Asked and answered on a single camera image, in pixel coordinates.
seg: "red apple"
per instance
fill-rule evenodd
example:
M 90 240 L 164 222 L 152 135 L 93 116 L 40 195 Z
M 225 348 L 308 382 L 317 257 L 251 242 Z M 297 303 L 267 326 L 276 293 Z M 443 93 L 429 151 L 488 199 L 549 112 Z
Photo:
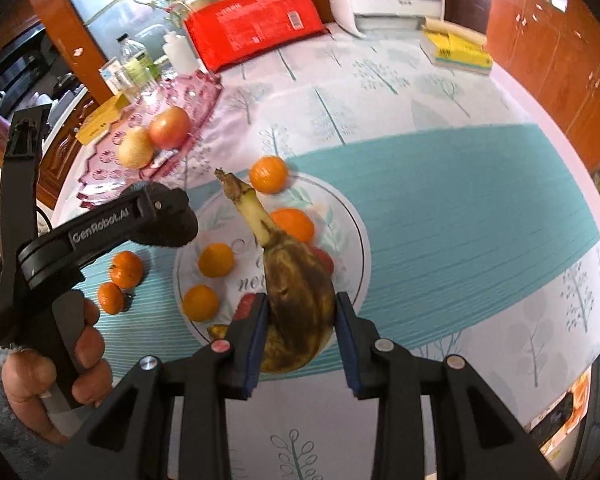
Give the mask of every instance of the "red apple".
M 238 302 L 238 307 L 235 309 L 234 319 L 246 319 L 249 317 L 251 305 L 256 295 L 253 292 L 247 292 Z
M 318 259 L 322 262 L 322 264 L 324 265 L 324 268 L 327 269 L 327 272 L 329 273 L 330 276 L 333 276 L 333 260 L 331 259 L 331 257 L 325 252 L 323 251 L 321 248 L 318 247 L 312 247 L 311 250 L 313 251 L 313 253 L 318 256 Z
M 189 135 L 191 119 L 179 106 L 163 111 L 149 124 L 151 142 L 162 150 L 179 148 Z

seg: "finger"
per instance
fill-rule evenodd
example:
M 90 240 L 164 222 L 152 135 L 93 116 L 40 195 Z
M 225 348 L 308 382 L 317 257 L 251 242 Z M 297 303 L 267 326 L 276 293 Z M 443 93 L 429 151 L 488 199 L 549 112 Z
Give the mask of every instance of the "finger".
M 93 326 L 99 319 L 100 309 L 89 298 L 84 298 L 84 322 L 88 326 Z
M 81 404 L 91 404 L 108 392 L 112 381 L 109 363 L 102 360 L 78 377 L 71 391 L 75 400 Z
M 108 395 L 109 395 L 109 394 L 110 394 L 112 391 L 113 391 L 113 386 L 110 386 L 110 387 L 109 387 L 109 389 L 108 389 L 108 390 L 105 392 L 105 394 L 104 394 L 103 396 L 101 396 L 101 397 L 100 397 L 98 400 L 96 400 L 96 401 L 93 403 L 93 405 L 94 405 L 96 408 L 97 408 L 97 407 L 99 407 L 99 406 L 100 406 L 100 405 L 103 403 L 104 399 L 106 399 L 106 398 L 107 398 L 107 396 L 108 396 Z
M 61 445 L 66 438 L 51 423 L 38 397 L 55 380 L 53 362 L 33 350 L 11 352 L 2 367 L 2 385 L 13 413 L 31 431 Z
M 102 359 L 104 339 L 93 326 L 87 326 L 75 343 L 75 357 L 84 368 L 91 368 Z

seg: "sleeve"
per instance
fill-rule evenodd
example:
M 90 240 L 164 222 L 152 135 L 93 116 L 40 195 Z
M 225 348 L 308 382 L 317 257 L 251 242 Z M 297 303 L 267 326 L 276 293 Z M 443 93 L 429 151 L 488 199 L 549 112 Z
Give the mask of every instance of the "sleeve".
M 1 380 L 7 355 L 0 348 L 0 452 L 22 480 L 35 480 L 44 475 L 58 448 L 24 426 L 11 410 Z

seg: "overripe banana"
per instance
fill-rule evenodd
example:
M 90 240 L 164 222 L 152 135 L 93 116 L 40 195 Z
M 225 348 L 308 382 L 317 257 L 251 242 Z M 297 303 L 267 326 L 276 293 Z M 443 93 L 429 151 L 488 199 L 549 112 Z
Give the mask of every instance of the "overripe banana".
M 324 348 L 333 330 L 331 278 L 306 244 L 276 225 L 253 187 L 222 170 L 216 170 L 216 177 L 264 249 L 270 315 L 260 369 L 282 373 L 302 368 Z M 226 326 L 213 325 L 208 332 L 214 339 L 222 338 Z

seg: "red bag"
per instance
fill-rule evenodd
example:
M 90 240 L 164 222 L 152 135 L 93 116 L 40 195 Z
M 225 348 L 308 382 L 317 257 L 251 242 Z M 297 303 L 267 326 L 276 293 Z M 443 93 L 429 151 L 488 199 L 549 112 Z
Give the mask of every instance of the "red bag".
M 327 31 L 311 0 L 221 0 L 192 12 L 184 25 L 213 72 Z

